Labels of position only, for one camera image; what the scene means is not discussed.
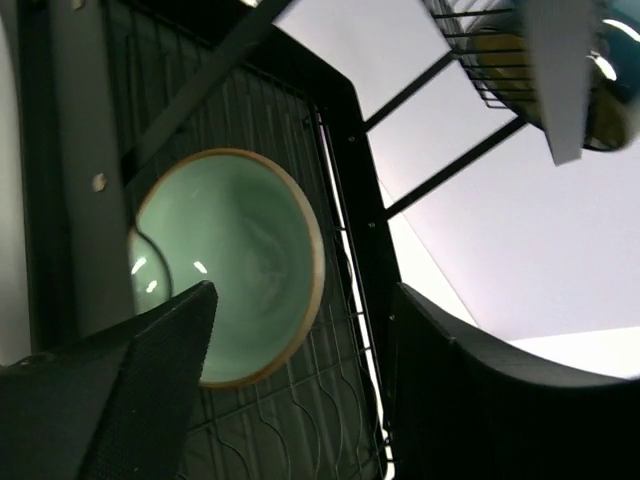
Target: tan bowl rim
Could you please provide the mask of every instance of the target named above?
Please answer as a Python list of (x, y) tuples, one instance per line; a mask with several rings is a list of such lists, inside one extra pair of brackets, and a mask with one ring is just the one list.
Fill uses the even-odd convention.
[[(322, 293), (324, 290), (324, 280), (325, 280), (325, 255), (324, 255), (324, 243), (322, 241), (322, 234), (320, 232), (320, 226), (318, 225), (318, 220), (313, 212), (313, 208), (309, 203), (309, 200), (305, 196), (304, 192), (300, 188), (300, 186), (296, 183), (296, 181), (278, 164), (269, 160), (268, 158), (255, 153), (250, 152), (248, 150), (242, 150), (239, 148), (214, 148), (209, 150), (204, 150), (198, 153), (195, 153), (183, 160), (180, 160), (173, 167), (167, 170), (158, 181), (153, 185), (151, 190), (145, 195), (144, 200), (140, 204), (140, 208), (136, 212), (135, 222), (136, 226), (138, 225), (138, 221), (140, 216), (142, 215), (144, 209), (149, 204), (153, 195), (157, 192), (161, 184), (169, 178), (169, 176), (174, 173), (177, 169), (182, 168), (188, 165), (191, 162), (196, 160), (201, 160), (203, 158), (222, 156), (222, 155), (232, 155), (236, 157), (243, 157), (248, 160), (252, 160), (261, 165), (264, 165), (273, 173), (275, 173), (280, 180), (289, 188), (289, 191), (293, 195), (296, 203), (300, 207), (300, 211), (304, 217), (305, 223), (307, 225), (307, 229), (309, 232), (309, 239), (311, 241), (311, 264), (312, 264), (312, 272), (311, 272), (311, 295), (309, 297), (309, 304), (307, 305), (307, 309), (298, 326), (298, 330), (294, 334), (293, 338), (289, 342), (289, 344), (278, 354), (269, 364), (265, 367), (261, 368), (257, 372), (254, 372), (246, 377), (239, 378), (237, 380), (232, 380), (228, 382), (207, 382), (200, 380), (200, 385), (206, 388), (220, 389), (220, 388), (237, 388), (241, 386), (250, 385), (255, 383), (267, 376), (271, 375), (273, 372), (278, 370), (282, 365), (284, 365), (287, 360), (302, 346), (304, 343), (307, 334), (311, 330), (313, 322), (315, 321), (318, 310), (320, 309), (320, 303), (322, 301)], [(132, 227), (130, 230), (129, 238), (131, 239), (132, 234), (135, 233), (136, 227)]]

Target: wire rack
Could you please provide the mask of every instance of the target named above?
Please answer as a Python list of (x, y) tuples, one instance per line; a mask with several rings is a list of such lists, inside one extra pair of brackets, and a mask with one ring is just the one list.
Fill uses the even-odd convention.
[[(470, 46), (470, 39), (474, 37), (490, 37), (505, 33), (473, 31), (473, 29), (488, 17), (514, 13), (515, 9), (511, 6), (511, 2), (501, 0), (421, 1), (487, 107), (510, 108), (519, 112), (526, 108), (523, 105), (536, 101), (531, 64), (525, 48), (477, 49)], [(607, 0), (592, 1), (598, 11), (604, 11)], [(602, 49), (602, 22), (598, 21), (597, 24), (594, 43)], [(478, 64), (478, 58), (483, 58), (483, 65)], [(491, 67), (499, 67), (502, 71), (511, 72), (511, 75), (503, 75), (501, 80), (489, 80), (483, 72)], [(513, 88), (514, 81), (520, 83), (517, 89)]]
[[(113, 0), (105, 12), (118, 140), (126, 152), (212, 50), (177, 25)], [(285, 168), (318, 217), (327, 280), (314, 327), (269, 378), (238, 390), (200, 391), (181, 479), (374, 479), (386, 471), (370, 349), (358, 330), (343, 226), (330, 195), (322, 125), (311, 101), (249, 65), (232, 72), (127, 187), (137, 210), (176, 162), (239, 147)]]

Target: round plate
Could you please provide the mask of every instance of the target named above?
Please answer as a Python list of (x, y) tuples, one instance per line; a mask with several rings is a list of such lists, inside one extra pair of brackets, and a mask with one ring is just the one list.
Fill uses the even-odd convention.
[(193, 155), (157, 182), (137, 228), (138, 313), (166, 300), (167, 268), (174, 295), (202, 280), (216, 287), (203, 385), (257, 381), (302, 344), (320, 306), (324, 248), (308, 200), (278, 165), (237, 149)]

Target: black metal rod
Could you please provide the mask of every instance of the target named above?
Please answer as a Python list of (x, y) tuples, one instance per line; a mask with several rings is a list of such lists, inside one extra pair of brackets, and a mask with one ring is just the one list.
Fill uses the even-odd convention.
[(387, 118), (400, 105), (406, 102), (418, 90), (425, 86), (433, 77), (444, 70), (451, 62), (455, 60), (455, 58), (455, 55), (451, 51), (445, 53), (440, 59), (438, 59), (436, 63), (427, 68), (413, 82), (404, 87), (400, 93), (389, 100), (376, 113), (371, 115), (371, 117), (369, 117), (369, 119), (364, 122), (362, 134), (367, 133), (382, 120)]
[(273, 22), (294, 0), (263, 0), (246, 14), (213, 51), (209, 62), (189, 80), (121, 160), (125, 185), (174, 132), (274, 28)]
[(444, 167), (438, 173), (436, 173), (431, 178), (422, 182), (419, 186), (414, 188), (412, 191), (407, 193), (404, 197), (398, 200), (396, 203), (391, 205), (389, 208), (385, 210), (385, 219), (389, 220), (404, 211), (415, 202), (424, 197), (427, 193), (435, 190), (444, 182), (449, 180), (458, 172), (462, 171), (464, 168), (471, 165), (482, 155), (487, 153), (489, 150), (509, 138), (511, 135), (516, 133), (522, 127), (526, 125), (526, 121), (521, 117), (515, 117), (509, 123), (500, 127), (500, 129), (496, 130), (489, 137), (484, 139), (482, 142), (477, 144), (467, 153), (463, 154), (458, 159), (451, 162), (449, 165)]

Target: dish rack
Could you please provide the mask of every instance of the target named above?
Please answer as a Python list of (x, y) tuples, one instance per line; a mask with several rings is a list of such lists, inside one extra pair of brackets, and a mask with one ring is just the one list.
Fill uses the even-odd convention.
[[(132, 316), (126, 238), (163, 173), (209, 148), (255, 151), (287, 170), (315, 211), (326, 250), (322, 305), (286, 366), (245, 388), (200, 390), (177, 478), (384, 478), (390, 440), (376, 350), (399, 274), (388, 229), (367, 226), (383, 207), (368, 145), (348, 140), (362, 125), (348, 80), (269, 26), (261, 47), (230, 65), (140, 160), (163, 113), (255, 12), (237, 0), (14, 6), (2, 13), (19, 26), (28, 250), (51, 259), (50, 270), (37, 264), (30, 288), (36, 319), (56, 319), (35, 322), (37, 348)], [(352, 263), (347, 250), (372, 242), (386, 246), (382, 258), (356, 253)]]
[[(540, 410), (539, 399), (568, 389), (549, 393), (528, 375), (575, 385), (587, 374), (516, 351), (397, 286), (388, 220), (525, 122), (515, 117), (387, 208), (366, 133), (454, 61), (495, 101), (461, 50), (456, 20), (490, 4), (423, 0), (450, 51), (365, 120), (349, 80), (271, 26), (290, 1), (0, 0), (17, 66), (34, 350), (132, 317), (126, 245), (141, 200), (182, 158), (238, 147), (276, 161), (309, 198), (326, 248), (325, 292), (286, 366), (249, 387), (199, 391), (178, 479), (520, 474), (537, 452), (527, 442), (546, 445), (548, 426), (567, 415), (582, 426), (603, 413), (605, 432), (628, 422), (605, 417), (634, 411), (635, 400), (603, 409), (588, 395), (549, 416), (554, 405)], [(516, 382), (501, 370), (511, 357), (524, 366)], [(476, 381), (493, 386), (480, 391)], [(509, 401), (514, 391), (522, 403)], [(616, 392), (609, 399), (619, 406)], [(503, 430), (488, 435), (487, 412)], [(531, 438), (512, 432), (519, 421)], [(618, 448), (611, 433), (567, 432), (555, 453), (587, 438)], [(598, 457), (576, 448), (580, 461)], [(546, 455), (533, 458), (551, 468)]]
[[(211, 60), (214, 46), (131, 5), (110, 2), (106, 21), (124, 154)], [(127, 186), (127, 205), (137, 211), (181, 159), (215, 147), (255, 151), (301, 186), (326, 245), (326, 290), (307, 341), (258, 384), (200, 391), (178, 478), (376, 478), (386, 470), (366, 364), (370, 347), (354, 321), (320, 119), (304, 92), (250, 64), (239, 66)]]

